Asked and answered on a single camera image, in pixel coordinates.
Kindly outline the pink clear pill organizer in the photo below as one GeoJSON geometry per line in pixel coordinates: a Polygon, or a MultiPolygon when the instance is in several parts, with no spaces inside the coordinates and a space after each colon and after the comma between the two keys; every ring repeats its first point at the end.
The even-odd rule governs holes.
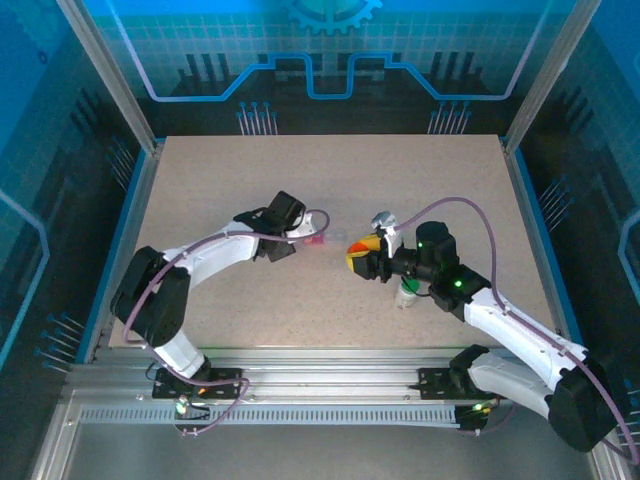
{"type": "Polygon", "coordinates": [[[336,228],[316,233],[313,237],[305,239],[304,244],[308,246],[332,246],[344,244],[347,240],[347,231],[343,228],[336,228]]]}

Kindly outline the clear bottle green cap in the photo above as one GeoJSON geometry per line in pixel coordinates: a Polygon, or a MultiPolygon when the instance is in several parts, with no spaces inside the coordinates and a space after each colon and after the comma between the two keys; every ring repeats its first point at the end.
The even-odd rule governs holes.
{"type": "Polygon", "coordinates": [[[398,285],[395,302],[400,309],[410,308],[419,299],[420,282],[417,279],[402,277],[398,285]]]}

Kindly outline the aluminium right table side rail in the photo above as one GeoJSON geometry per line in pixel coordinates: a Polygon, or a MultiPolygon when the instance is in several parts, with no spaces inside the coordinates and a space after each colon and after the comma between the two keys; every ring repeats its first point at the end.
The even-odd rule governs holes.
{"type": "Polygon", "coordinates": [[[517,148],[504,152],[505,162],[525,224],[534,260],[549,305],[554,328],[569,340],[583,344],[573,306],[562,276],[550,234],[543,219],[525,159],[517,148]]]}

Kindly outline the aluminium table side rail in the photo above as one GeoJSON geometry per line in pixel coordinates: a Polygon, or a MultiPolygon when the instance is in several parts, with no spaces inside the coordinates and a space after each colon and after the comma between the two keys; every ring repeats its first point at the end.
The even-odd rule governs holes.
{"type": "Polygon", "coordinates": [[[525,224],[534,260],[549,305],[554,328],[569,340],[583,344],[573,306],[562,276],[550,234],[543,219],[525,159],[517,148],[504,152],[505,162],[525,224]]]}
{"type": "Polygon", "coordinates": [[[136,160],[103,272],[76,353],[76,364],[92,362],[102,330],[112,318],[110,313],[111,300],[134,253],[164,144],[165,138],[160,139],[153,154],[141,152],[136,160]]]}

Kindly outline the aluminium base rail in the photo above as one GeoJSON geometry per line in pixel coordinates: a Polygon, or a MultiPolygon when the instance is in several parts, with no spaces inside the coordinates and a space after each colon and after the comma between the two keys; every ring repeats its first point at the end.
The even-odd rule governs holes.
{"type": "MultiPolygon", "coordinates": [[[[243,370],[251,385],[247,404],[412,404],[420,368],[444,368],[459,348],[210,348],[215,367],[243,370]]],[[[149,402],[151,363],[140,348],[106,348],[69,372],[65,394],[86,402],[149,402]]]]}

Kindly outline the aluminium left table side rail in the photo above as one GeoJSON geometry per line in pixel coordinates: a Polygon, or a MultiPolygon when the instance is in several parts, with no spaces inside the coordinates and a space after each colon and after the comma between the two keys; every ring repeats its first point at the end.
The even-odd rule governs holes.
{"type": "Polygon", "coordinates": [[[134,253],[164,144],[165,138],[160,139],[153,154],[141,152],[136,160],[103,272],[76,353],[76,364],[92,362],[102,330],[112,318],[110,313],[111,300],[134,253]]]}

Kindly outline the grey metal base plate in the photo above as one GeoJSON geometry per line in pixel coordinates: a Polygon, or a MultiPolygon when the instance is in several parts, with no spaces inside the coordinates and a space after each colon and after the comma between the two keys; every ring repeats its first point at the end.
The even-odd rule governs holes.
{"type": "Polygon", "coordinates": [[[23,480],[640,480],[606,446],[567,447],[536,415],[500,409],[480,435],[402,425],[87,424],[73,396],[55,410],[23,480]]]}

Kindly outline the aluminium right frame post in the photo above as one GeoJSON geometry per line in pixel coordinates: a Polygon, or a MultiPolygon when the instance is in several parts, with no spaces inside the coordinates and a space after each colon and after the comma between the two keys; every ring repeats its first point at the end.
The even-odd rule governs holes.
{"type": "Polygon", "coordinates": [[[507,131],[504,145],[504,153],[507,156],[515,154],[556,81],[569,63],[600,4],[601,0],[574,0],[572,10],[507,131]]]}

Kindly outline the aluminium frame post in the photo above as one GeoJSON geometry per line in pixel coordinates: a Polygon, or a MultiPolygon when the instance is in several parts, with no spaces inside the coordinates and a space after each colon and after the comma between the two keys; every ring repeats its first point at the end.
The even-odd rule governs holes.
{"type": "Polygon", "coordinates": [[[142,150],[154,156],[158,148],[155,135],[84,3],[81,0],[55,1],[142,150]]]}
{"type": "Polygon", "coordinates": [[[504,145],[504,153],[507,156],[515,154],[556,81],[569,63],[600,4],[601,0],[574,0],[572,10],[507,131],[504,145]]]}

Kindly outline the aluminium left frame post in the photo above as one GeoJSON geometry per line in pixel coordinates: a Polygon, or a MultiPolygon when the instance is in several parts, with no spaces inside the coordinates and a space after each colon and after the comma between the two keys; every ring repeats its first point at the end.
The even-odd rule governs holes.
{"type": "Polygon", "coordinates": [[[84,3],[81,0],[55,1],[142,150],[154,156],[158,148],[155,135],[84,3]]]}

